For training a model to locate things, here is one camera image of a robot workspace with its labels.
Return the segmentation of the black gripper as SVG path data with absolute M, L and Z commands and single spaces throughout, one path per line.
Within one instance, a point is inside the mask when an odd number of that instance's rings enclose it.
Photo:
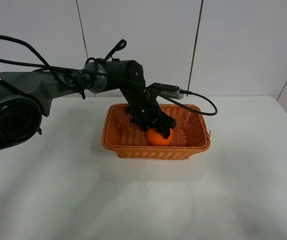
M 142 129 L 156 129 L 168 139 L 171 131 L 176 127 L 176 120 L 172 117 L 162 119 L 162 111 L 155 98 L 147 90 L 134 87 L 120 89 L 122 95 L 129 104 L 126 111 L 133 121 Z

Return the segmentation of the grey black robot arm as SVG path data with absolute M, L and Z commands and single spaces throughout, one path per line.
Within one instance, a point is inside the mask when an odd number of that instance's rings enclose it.
M 157 95 L 146 89 L 143 67 L 134 60 L 96 59 L 84 69 L 0 73 L 0 150 L 19 145 L 41 132 L 43 117 L 54 99 L 86 91 L 120 90 L 128 113 L 143 129 L 155 128 L 164 137 L 176 121 L 164 113 Z

